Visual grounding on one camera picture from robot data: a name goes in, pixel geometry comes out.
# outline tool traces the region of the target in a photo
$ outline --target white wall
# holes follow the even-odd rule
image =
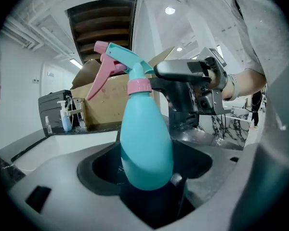
[[[134,24],[133,51],[148,62],[162,52],[158,26],[149,2],[139,1],[137,9],[137,17]]]
[[[195,9],[190,9],[186,13],[190,26],[196,36],[198,47],[202,50],[204,47],[215,48],[216,43],[213,34],[204,20],[204,18],[196,12]]]
[[[69,89],[76,71],[70,72],[52,62],[52,59],[42,51],[31,52],[11,41],[1,37],[2,52],[1,93],[0,93],[0,149],[10,143],[42,129],[38,98],[43,94],[42,84],[48,84],[48,89],[58,91]],[[43,66],[55,72],[55,81],[42,81]],[[39,84],[32,80],[38,78]]]
[[[225,67],[227,74],[238,74],[242,72],[244,70],[243,63],[238,62],[223,43],[220,43],[220,46],[223,53],[223,58],[227,63],[227,66]]]

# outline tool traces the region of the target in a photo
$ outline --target teal spray bottle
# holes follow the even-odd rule
[[[114,43],[98,41],[94,51],[101,55],[101,67],[86,97],[90,100],[111,74],[129,74],[128,95],[121,126],[121,160],[129,182],[141,190],[164,186],[172,176],[171,138],[145,74],[153,68],[132,51]]]

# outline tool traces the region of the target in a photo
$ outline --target spray bottle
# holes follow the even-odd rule
[[[66,115],[67,113],[66,102],[58,101],[57,103],[61,104],[62,107],[62,109],[60,110],[60,115],[64,131],[72,130],[71,121],[69,120],[69,117]]]
[[[162,114],[145,74],[153,68],[132,51],[114,43],[97,41],[94,51],[102,54],[102,65],[86,97],[90,100],[111,74],[129,74],[128,100],[121,126],[121,160],[129,182],[141,190],[164,186],[172,176],[172,143]]]

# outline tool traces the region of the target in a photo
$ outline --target cable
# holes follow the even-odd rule
[[[226,125],[226,114],[224,114],[223,116],[225,118],[225,129],[224,129],[224,133],[223,133],[223,139],[225,139],[225,133],[226,133],[226,127],[227,127],[227,125]]]
[[[221,115],[221,122],[222,122],[222,130],[223,130],[222,138],[224,140],[225,139],[226,128],[224,129],[224,127],[223,127],[223,116],[222,115]]]
[[[261,98],[260,98],[259,102],[257,104],[252,104],[252,101],[251,101],[251,105],[252,106],[257,106],[261,101],[262,101],[262,94],[261,94]]]
[[[22,170],[22,171],[34,171],[34,170],[37,169],[37,168],[35,168],[35,169],[23,169],[23,168],[17,167],[15,164],[11,164],[11,165],[5,166],[5,167],[3,167],[2,169],[6,169],[6,168],[9,168],[9,167],[12,167],[12,166],[15,166],[17,169],[20,169],[20,170]]]
[[[73,110],[73,100],[70,98],[71,110]],[[72,115],[72,127],[73,127],[74,115]]]
[[[221,133],[221,131],[220,131],[220,129],[218,128],[218,126],[216,126],[217,127],[217,130],[218,130],[218,132],[220,133],[220,135],[221,135],[221,138],[223,137],[223,135],[222,135],[222,133]]]

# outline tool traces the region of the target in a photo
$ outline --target ceiling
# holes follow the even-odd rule
[[[73,39],[84,64],[100,60],[96,41],[113,42],[131,49],[136,0],[98,0],[67,10]]]
[[[22,0],[12,10],[10,20],[6,21],[3,31],[25,48],[32,51],[47,49],[50,57],[66,64],[70,64],[68,60],[71,58],[80,63],[98,58],[92,51],[92,44],[97,37],[91,34],[90,30],[119,30],[117,33],[125,37],[109,40],[116,40],[122,46],[130,47],[131,32],[126,31],[127,26],[131,26],[131,14],[127,12],[129,10],[115,9],[116,12],[109,12],[109,16],[103,17],[91,17],[90,12],[82,14],[81,10],[86,9],[86,6],[88,11],[90,10],[88,3],[93,1],[97,0]],[[242,45],[230,11],[230,0],[145,1],[152,3],[154,8],[162,47],[183,48],[181,52],[174,51],[172,58],[193,57],[200,51],[197,39],[185,17],[187,8],[192,8],[207,22],[216,44],[223,42],[238,61],[243,60]],[[175,7],[176,13],[166,15],[166,6]]]

